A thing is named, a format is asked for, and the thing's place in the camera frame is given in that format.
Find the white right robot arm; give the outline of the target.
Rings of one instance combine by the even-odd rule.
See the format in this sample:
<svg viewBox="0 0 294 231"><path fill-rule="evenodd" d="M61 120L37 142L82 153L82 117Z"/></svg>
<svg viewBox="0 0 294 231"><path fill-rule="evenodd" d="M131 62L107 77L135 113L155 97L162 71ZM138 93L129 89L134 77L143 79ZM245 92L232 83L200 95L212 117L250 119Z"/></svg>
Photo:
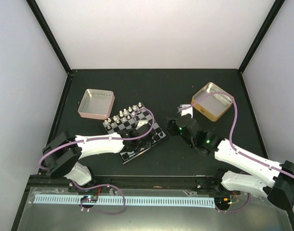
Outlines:
<svg viewBox="0 0 294 231"><path fill-rule="evenodd" d="M294 206L294 163L271 161L235 146L212 132L203 131L190 114L166 119L167 131L180 136L200 156L212 154L218 161L228 163L244 171L244 174L225 172L211 182L217 194L243 191L265 197L282 210Z"/></svg>

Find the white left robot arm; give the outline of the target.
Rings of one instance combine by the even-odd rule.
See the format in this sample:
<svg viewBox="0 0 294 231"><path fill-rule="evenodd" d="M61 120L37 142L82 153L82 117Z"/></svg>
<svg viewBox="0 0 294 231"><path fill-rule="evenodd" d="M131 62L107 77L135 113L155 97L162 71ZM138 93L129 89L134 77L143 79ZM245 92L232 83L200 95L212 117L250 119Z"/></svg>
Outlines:
<svg viewBox="0 0 294 231"><path fill-rule="evenodd" d="M80 186L85 192L96 187L89 167L78 160L98 154L135 152L141 148L150 148L155 131L149 124L140 128L119 130L102 136L76 136L68 140L62 135L59 146L49 146L38 162L38 167L47 170L51 178L65 177Z"/></svg>

